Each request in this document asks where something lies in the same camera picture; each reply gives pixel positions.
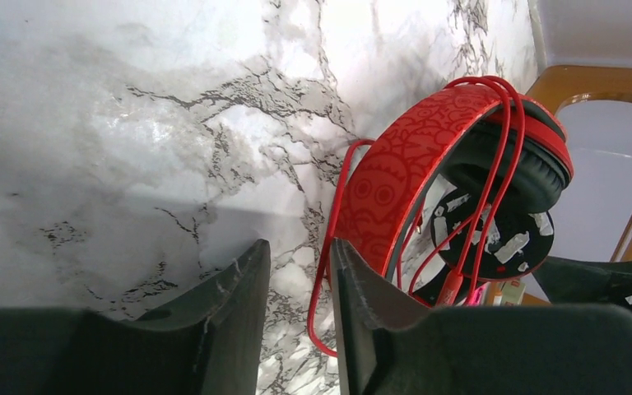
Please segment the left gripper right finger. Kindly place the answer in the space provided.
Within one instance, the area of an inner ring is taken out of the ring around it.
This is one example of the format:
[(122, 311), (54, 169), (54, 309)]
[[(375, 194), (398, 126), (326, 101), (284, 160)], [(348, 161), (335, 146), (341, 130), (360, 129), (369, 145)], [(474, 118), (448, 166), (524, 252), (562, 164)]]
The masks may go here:
[(626, 309), (429, 309), (345, 240), (330, 261), (344, 394), (632, 394)]

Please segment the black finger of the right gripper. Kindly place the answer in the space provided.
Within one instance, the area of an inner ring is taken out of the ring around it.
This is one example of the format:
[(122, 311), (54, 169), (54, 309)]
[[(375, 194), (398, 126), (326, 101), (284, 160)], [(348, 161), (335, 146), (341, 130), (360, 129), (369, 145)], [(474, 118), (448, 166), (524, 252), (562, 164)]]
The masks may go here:
[(533, 276), (553, 304), (613, 304), (632, 313), (632, 261), (549, 257)]

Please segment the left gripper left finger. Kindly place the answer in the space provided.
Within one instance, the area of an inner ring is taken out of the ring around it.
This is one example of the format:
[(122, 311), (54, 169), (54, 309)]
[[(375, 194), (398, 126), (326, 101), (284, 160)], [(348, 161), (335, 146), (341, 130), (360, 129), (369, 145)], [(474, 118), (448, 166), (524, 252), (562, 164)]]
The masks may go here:
[(0, 394), (253, 394), (270, 245), (136, 320), (0, 309)]

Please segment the red black headphones with cable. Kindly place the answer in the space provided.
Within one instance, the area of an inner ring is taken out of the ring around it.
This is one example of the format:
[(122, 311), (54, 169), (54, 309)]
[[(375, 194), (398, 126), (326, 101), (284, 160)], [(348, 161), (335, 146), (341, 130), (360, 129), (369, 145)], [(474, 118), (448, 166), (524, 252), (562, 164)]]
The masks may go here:
[(387, 280), (401, 276), (402, 254), (418, 230), (438, 177), (476, 201), (458, 230), (490, 240), (500, 210), (548, 212), (574, 177), (561, 123), (538, 101), (497, 76), (461, 77), (413, 105), (380, 137), (351, 145), (332, 201), (309, 301), (307, 331), (319, 338), (315, 310), (330, 279), (332, 242), (351, 242)]

